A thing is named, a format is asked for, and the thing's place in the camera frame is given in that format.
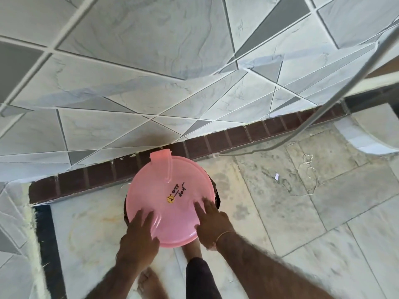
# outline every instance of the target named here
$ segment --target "yellow sticker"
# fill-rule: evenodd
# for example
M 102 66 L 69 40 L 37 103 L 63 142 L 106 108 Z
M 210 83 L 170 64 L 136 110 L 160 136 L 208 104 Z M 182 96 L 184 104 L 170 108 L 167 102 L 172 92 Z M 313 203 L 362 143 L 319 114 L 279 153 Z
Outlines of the yellow sticker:
M 172 203 L 174 201 L 174 197 L 173 196 L 168 196 L 167 197 L 167 202 L 168 203 Z

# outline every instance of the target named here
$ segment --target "brown tile border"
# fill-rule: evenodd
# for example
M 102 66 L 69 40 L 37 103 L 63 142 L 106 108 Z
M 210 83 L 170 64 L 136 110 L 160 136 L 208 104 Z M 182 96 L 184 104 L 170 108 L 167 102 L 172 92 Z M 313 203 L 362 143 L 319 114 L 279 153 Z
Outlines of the brown tile border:
M 172 155 L 197 159 L 216 152 L 236 149 L 237 147 L 263 141 L 267 138 L 296 130 L 317 108 L 286 114 L 263 121 L 238 126 L 224 131 L 199 136 L 179 143 L 163 146 L 170 149 Z M 346 115 L 341 104 L 336 104 L 315 124 L 324 123 Z M 34 181 L 29 187 L 31 204 L 54 201 L 61 197 L 77 194 L 98 186 L 131 179 L 139 169 L 150 161 L 150 153 L 160 148 L 130 154 L 123 157 L 91 165 L 85 168 L 50 176 Z

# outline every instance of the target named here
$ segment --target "leg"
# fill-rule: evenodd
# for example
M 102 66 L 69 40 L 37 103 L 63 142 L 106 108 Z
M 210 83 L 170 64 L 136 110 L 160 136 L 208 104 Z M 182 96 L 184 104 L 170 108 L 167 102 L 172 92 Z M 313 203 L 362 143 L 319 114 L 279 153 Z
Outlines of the leg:
M 198 238 L 182 247 L 188 264 L 186 268 L 187 299 L 222 299 L 213 280 L 211 270 L 202 259 Z
M 149 267 L 142 271 L 138 278 L 138 293 L 142 299 L 168 299 L 161 281 L 156 273 Z

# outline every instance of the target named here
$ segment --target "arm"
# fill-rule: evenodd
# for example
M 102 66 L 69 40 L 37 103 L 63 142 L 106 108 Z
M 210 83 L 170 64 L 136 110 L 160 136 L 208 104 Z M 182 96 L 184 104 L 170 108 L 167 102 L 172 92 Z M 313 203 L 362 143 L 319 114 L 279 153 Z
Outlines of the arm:
M 133 282 L 151 264 L 159 250 L 159 240 L 152 239 L 150 229 L 154 213 L 150 212 L 142 222 L 140 210 L 129 223 L 126 235 L 121 239 L 116 263 L 86 299 L 126 299 Z
M 200 221 L 196 227 L 199 240 L 206 248 L 217 248 L 250 299 L 333 298 L 247 243 L 234 231 L 227 214 L 211 201 L 204 199 L 205 212 L 198 203 L 194 206 Z

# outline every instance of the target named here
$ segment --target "black pants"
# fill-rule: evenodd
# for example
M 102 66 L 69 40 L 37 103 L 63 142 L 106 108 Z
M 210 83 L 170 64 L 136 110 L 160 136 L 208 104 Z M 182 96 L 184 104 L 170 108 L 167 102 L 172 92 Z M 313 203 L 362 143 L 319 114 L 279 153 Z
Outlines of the black pants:
M 186 268 L 186 299 L 222 299 L 208 264 L 194 257 Z

